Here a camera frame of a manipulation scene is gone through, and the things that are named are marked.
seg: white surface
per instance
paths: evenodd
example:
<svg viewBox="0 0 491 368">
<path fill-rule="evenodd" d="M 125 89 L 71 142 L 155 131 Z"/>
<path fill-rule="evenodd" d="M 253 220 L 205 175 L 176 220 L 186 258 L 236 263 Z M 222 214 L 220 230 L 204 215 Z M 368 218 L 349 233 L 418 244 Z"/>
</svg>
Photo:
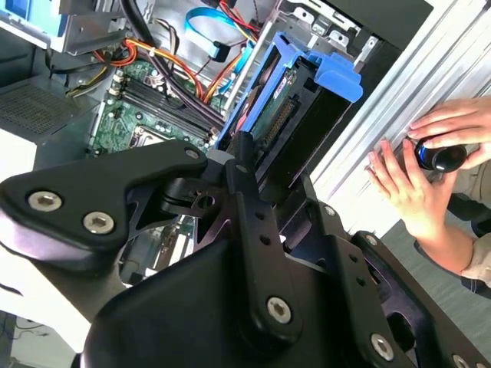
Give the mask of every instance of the white surface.
<svg viewBox="0 0 491 368">
<path fill-rule="evenodd" d="M 0 182 L 32 171 L 36 145 L 0 129 Z"/>
<path fill-rule="evenodd" d="M 20 327 L 36 326 L 18 318 Z M 11 356 L 20 363 L 34 368 L 68 368 L 75 352 L 50 327 L 42 326 L 34 330 L 15 329 L 15 340 Z"/>
</svg>

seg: black plastic mount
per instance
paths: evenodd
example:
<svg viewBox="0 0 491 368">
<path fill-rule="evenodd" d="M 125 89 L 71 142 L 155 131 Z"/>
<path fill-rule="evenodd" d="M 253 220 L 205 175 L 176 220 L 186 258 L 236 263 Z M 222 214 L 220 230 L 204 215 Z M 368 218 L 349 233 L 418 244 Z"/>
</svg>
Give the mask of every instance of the black plastic mount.
<svg viewBox="0 0 491 368">
<path fill-rule="evenodd" d="M 236 139 L 237 156 L 207 159 L 170 141 L 0 184 L 8 229 L 0 242 L 71 272 L 101 273 L 144 229 L 181 214 L 199 219 L 196 253 L 98 314 L 85 367 L 433 368 L 456 357 L 486 366 L 377 237 L 344 231 L 308 176 L 273 211 L 260 199 L 251 136 Z M 39 191 L 56 193 L 61 206 L 33 209 L 28 199 Z M 83 218 L 93 211 L 110 215 L 114 229 L 88 231 Z"/>
</svg>

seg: yellow wire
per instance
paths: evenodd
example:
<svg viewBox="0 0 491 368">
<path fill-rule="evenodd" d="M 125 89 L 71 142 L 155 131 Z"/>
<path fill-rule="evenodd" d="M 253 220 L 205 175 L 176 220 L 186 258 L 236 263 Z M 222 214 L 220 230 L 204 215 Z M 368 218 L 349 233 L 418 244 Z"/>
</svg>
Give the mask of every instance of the yellow wire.
<svg viewBox="0 0 491 368">
<path fill-rule="evenodd" d="M 190 80 L 192 80 L 193 83 L 195 84 L 196 94 L 198 95 L 198 98 L 201 98 L 201 93 L 199 92 L 199 89 L 197 87 L 196 78 L 194 77 L 193 73 L 190 73 L 190 71 L 188 71 L 189 68 L 180 59 L 178 59 L 177 57 L 175 57 L 172 54 L 169 54 L 168 52 L 165 52 L 164 50 L 160 50 L 159 48 L 152 48 L 147 44 L 142 44 L 142 43 L 135 41 L 135 40 L 127 40 L 127 42 L 129 42 L 131 44 L 135 44 L 139 48 L 145 49 L 147 51 L 154 52 L 155 54 L 161 56 L 162 58 L 166 58 L 167 60 L 171 60 L 172 62 L 179 65 L 183 69 L 184 73 L 186 73 L 186 75 L 190 78 Z"/>
<path fill-rule="evenodd" d="M 253 42 L 253 43 L 256 43 L 257 42 L 257 39 L 255 39 L 253 36 L 251 36 L 250 34 L 247 34 L 246 32 L 244 32 L 242 30 L 242 28 L 239 27 L 239 25 L 237 25 L 237 23 L 234 22 L 234 25 L 236 25 L 236 28 L 239 30 L 240 33 L 242 33 L 242 35 L 247 38 L 249 41 Z"/>
<path fill-rule="evenodd" d="M 102 75 L 104 75 L 104 73 L 107 71 L 107 67 L 103 67 L 101 69 L 101 71 L 99 73 L 97 73 L 97 75 L 95 77 L 93 77 L 91 80 L 89 80 L 86 84 L 84 84 L 84 86 L 90 86 L 93 82 L 95 82 L 99 77 L 101 77 Z M 82 86 L 78 86 L 76 88 L 74 88 L 73 90 L 71 90 L 70 92 L 67 93 L 68 96 L 71 96 L 74 92 L 77 92 L 80 87 Z"/>
<path fill-rule="evenodd" d="M 229 67 L 227 68 L 227 70 L 225 71 L 225 73 L 223 73 L 223 76 L 218 79 L 214 85 L 210 88 L 210 90 L 208 91 L 208 93 L 206 94 L 206 97 L 205 97 L 205 102 L 208 102 L 210 97 L 215 93 L 216 89 L 218 88 L 218 86 L 220 85 L 220 82 L 223 81 L 223 79 L 225 78 L 225 76 L 234 68 L 236 67 L 236 65 L 239 63 L 240 61 L 240 58 L 242 57 L 242 54 L 238 55 L 236 57 L 236 60 L 234 63 L 230 64 Z"/>
</svg>

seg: black cable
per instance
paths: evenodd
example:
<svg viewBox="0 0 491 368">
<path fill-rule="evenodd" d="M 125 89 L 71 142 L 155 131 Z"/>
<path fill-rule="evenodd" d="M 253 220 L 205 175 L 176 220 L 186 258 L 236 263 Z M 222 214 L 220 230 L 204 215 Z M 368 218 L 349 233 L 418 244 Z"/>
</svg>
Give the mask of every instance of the black cable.
<svg viewBox="0 0 491 368">
<path fill-rule="evenodd" d="M 60 74 L 60 75 L 69 75 L 69 74 L 75 74 L 75 73 L 82 73 L 84 71 L 90 71 L 94 69 L 95 67 L 100 67 L 101 63 L 93 63 L 93 64 L 88 64 L 88 65 L 83 65 L 81 67 L 71 67 L 68 69 L 57 69 L 56 67 L 53 67 L 52 64 L 52 57 L 53 57 L 53 51 L 48 48 L 46 50 L 46 54 L 44 55 L 44 63 L 46 64 L 46 67 L 50 71 L 50 78 L 53 74 Z"/>
<path fill-rule="evenodd" d="M 120 5 L 136 36 L 149 46 L 156 47 L 155 40 L 153 39 L 135 1 L 120 0 Z M 224 122 L 222 116 L 211 107 L 205 105 L 202 101 L 197 100 L 185 87 L 181 86 L 177 80 L 173 78 L 167 63 L 162 57 L 150 57 L 150 62 L 157 71 L 167 79 L 167 82 L 173 88 L 174 93 L 185 103 L 185 105 L 209 119 L 214 127 L 219 130 L 223 128 Z"/>
<path fill-rule="evenodd" d="M 205 64 L 203 64 L 203 66 L 194 74 L 195 77 L 199 76 L 201 74 L 202 71 L 205 70 L 205 67 L 208 66 L 208 64 L 211 62 L 212 58 L 208 57 L 208 60 L 206 61 Z"/>
<path fill-rule="evenodd" d="M 255 9 L 255 19 L 259 24 L 259 10 L 258 10 L 258 3 L 255 0 L 252 0 L 254 3 L 254 9 Z"/>
<path fill-rule="evenodd" d="M 33 326 L 33 327 L 20 327 L 18 325 L 18 321 L 15 320 L 15 326 L 19 329 L 19 330 L 34 330 L 35 328 L 39 328 L 39 327 L 43 327 L 44 324 L 39 324 L 38 326 Z"/>
</svg>

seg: bolt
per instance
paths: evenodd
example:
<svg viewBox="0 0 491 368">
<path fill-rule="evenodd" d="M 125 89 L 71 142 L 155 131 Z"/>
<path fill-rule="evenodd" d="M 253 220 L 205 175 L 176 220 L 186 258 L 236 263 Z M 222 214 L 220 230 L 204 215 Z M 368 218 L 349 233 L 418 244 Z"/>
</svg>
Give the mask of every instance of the bolt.
<svg viewBox="0 0 491 368">
<path fill-rule="evenodd" d="M 394 351 L 392 350 L 392 346 L 382 335 L 379 335 L 378 333 L 372 334 L 371 345 L 374 347 L 378 355 L 384 358 L 387 362 L 394 359 Z"/>
<path fill-rule="evenodd" d="M 332 209 L 331 207 L 329 207 L 328 205 L 325 205 L 324 208 L 330 216 L 336 215 L 336 211 L 334 209 Z"/>
<path fill-rule="evenodd" d="M 61 207 L 63 201 L 52 192 L 36 192 L 29 196 L 28 203 L 36 211 L 53 212 Z"/>
<path fill-rule="evenodd" d="M 292 320 L 292 311 L 283 299 L 270 297 L 267 305 L 269 315 L 280 324 L 287 324 Z"/>
<path fill-rule="evenodd" d="M 461 356 L 454 354 L 452 358 L 457 368 L 469 368 L 469 365 Z"/>
<path fill-rule="evenodd" d="M 365 238 L 368 240 L 368 242 L 370 244 L 372 244 L 373 246 L 377 245 L 378 244 L 378 241 L 376 238 L 374 238 L 373 236 L 371 235 L 366 235 Z"/>
<path fill-rule="evenodd" d="M 192 149 L 187 149 L 186 155 L 191 157 L 192 159 L 198 159 L 199 158 L 199 154 L 194 152 Z"/>
<path fill-rule="evenodd" d="M 114 220 L 107 213 L 91 212 L 84 217 L 84 227 L 92 234 L 109 234 L 114 230 Z"/>
<path fill-rule="evenodd" d="M 248 173 L 249 171 L 242 165 L 236 165 L 236 168 L 240 171 L 242 171 L 243 173 Z"/>
</svg>

